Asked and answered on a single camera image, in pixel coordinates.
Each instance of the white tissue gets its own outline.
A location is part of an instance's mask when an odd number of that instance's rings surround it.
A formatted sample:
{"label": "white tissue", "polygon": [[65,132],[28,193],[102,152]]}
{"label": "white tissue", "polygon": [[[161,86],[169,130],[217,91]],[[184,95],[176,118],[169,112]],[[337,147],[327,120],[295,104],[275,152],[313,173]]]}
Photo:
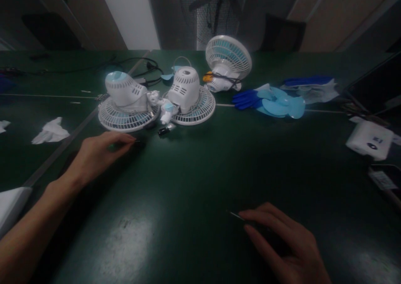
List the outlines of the white tissue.
{"label": "white tissue", "polygon": [[10,123],[11,123],[11,122],[5,121],[5,120],[0,121],[0,134],[1,134],[2,132],[5,132],[5,127],[6,127],[7,125],[9,125]]}
{"label": "white tissue", "polygon": [[32,144],[42,144],[43,142],[58,142],[67,138],[70,134],[61,127],[61,117],[48,122],[43,130],[33,140]]}

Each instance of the white box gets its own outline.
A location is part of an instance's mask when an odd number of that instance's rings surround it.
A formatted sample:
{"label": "white box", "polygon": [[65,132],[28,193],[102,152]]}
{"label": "white box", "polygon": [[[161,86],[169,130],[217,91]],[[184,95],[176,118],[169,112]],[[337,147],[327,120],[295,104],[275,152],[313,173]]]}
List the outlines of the white box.
{"label": "white box", "polygon": [[375,161],[382,161],[387,158],[393,136],[391,130],[364,120],[356,125],[345,145],[361,155],[369,155]]}

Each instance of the fan guard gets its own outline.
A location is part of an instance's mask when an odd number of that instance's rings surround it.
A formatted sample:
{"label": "fan guard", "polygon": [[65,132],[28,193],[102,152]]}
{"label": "fan guard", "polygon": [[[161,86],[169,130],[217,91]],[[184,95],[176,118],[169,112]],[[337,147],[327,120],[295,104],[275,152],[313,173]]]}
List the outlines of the fan guard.
{"label": "fan guard", "polygon": [[156,120],[160,113],[160,106],[153,106],[152,113],[124,113],[117,107],[112,98],[107,98],[99,105],[99,121],[108,130],[117,132],[135,132],[145,125]]}
{"label": "fan guard", "polygon": [[[168,93],[165,93],[164,98],[168,99]],[[216,108],[216,100],[211,92],[204,88],[199,87],[199,99],[191,107],[188,113],[178,113],[171,118],[171,121],[180,125],[196,125],[205,122],[209,119]]]}
{"label": "fan guard", "polygon": [[206,61],[213,70],[217,65],[228,66],[239,78],[245,78],[252,69],[248,50],[236,39],[227,35],[212,38],[206,46]]}

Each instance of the white fan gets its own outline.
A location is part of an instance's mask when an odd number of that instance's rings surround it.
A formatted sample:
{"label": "white fan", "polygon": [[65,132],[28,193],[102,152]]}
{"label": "white fan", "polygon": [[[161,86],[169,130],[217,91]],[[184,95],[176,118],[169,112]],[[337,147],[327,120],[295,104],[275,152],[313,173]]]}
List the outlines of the white fan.
{"label": "white fan", "polygon": [[227,35],[217,35],[206,46],[206,61],[214,74],[213,80],[206,84],[212,92],[239,91],[240,81],[252,69],[249,52],[236,39]]}
{"label": "white fan", "polygon": [[99,105],[99,121],[108,130],[135,132],[160,113],[160,106],[148,101],[147,88],[124,72],[108,74],[106,89],[110,97]]}
{"label": "white fan", "polygon": [[[213,95],[201,86],[199,75],[192,67],[181,67],[177,70],[173,85],[164,98],[177,108],[175,114],[171,114],[171,121],[181,125],[205,122],[216,107]],[[169,111],[174,109],[171,104],[167,105]]]}

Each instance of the hand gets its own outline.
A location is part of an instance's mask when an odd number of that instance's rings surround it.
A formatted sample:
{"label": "hand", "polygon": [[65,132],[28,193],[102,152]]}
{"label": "hand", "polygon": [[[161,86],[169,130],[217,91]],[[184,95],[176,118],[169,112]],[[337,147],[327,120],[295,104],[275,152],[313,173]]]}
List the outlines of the hand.
{"label": "hand", "polygon": [[[111,152],[108,147],[116,142],[126,143],[118,151]],[[118,132],[105,132],[97,137],[86,138],[81,149],[61,179],[84,187],[102,174],[114,161],[129,151],[135,138]]]}
{"label": "hand", "polygon": [[263,236],[250,225],[245,225],[258,252],[271,267],[282,284],[331,284],[316,240],[304,226],[295,222],[270,203],[239,215],[255,221],[277,233],[292,249],[291,256],[280,257]]}

